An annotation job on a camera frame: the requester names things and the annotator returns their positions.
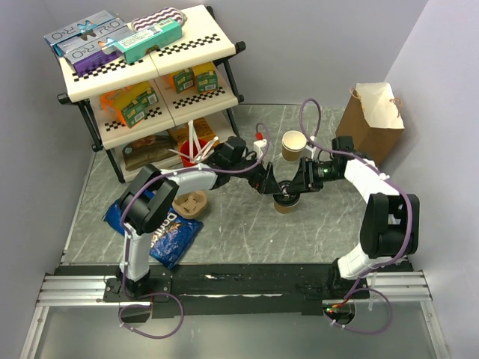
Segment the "brown paper coffee cup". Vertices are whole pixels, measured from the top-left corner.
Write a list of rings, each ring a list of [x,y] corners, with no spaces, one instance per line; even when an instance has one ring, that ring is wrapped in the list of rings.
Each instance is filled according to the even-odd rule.
[[[298,197],[283,197],[283,196],[274,196],[273,204],[277,212],[281,214],[287,214],[292,212],[297,203],[299,202]]]

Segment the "black plastic cup lid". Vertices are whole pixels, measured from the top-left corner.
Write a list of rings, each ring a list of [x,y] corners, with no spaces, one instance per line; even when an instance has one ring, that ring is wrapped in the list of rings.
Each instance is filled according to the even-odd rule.
[[[281,189],[281,193],[273,195],[273,199],[278,205],[290,207],[290,206],[296,205],[299,202],[300,193],[290,194],[287,191],[290,184],[291,184],[291,181],[289,180],[280,181],[279,187]]]

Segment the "brown pulp cup carrier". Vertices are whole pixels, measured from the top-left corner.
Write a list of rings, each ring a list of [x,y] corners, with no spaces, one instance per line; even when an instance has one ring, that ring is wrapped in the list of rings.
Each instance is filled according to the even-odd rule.
[[[204,191],[192,191],[176,197],[173,209],[185,219],[196,219],[207,207],[208,199]]]

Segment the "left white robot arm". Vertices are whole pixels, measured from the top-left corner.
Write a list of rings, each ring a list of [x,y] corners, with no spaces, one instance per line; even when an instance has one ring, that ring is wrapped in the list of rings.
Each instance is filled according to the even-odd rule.
[[[245,179],[260,193],[281,191],[272,164],[263,166],[270,145],[264,138],[254,142],[254,156],[248,159],[245,141],[230,137],[220,143],[205,162],[187,168],[161,171],[154,165],[141,169],[119,200],[120,225],[124,229],[123,258],[117,278],[121,292],[137,301],[146,296],[150,277],[150,239],[166,219],[174,199],[189,192],[213,190],[232,177]]]

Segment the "brown paper cups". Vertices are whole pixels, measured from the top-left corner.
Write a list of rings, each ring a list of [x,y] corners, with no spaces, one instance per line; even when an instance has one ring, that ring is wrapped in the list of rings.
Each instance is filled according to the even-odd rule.
[[[284,133],[282,145],[282,157],[288,162],[294,162],[300,158],[307,144],[306,137],[299,131],[290,130]]]

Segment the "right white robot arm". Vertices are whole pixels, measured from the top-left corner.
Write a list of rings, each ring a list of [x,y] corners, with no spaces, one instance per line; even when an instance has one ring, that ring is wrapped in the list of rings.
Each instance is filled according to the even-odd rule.
[[[349,181],[366,203],[359,243],[333,261],[326,286],[335,298],[351,296],[359,281],[381,267],[396,263],[418,248],[419,199],[403,196],[388,183],[365,154],[354,149],[350,136],[332,140],[330,160],[302,158],[295,177],[283,190],[289,197],[320,191],[325,182]]]

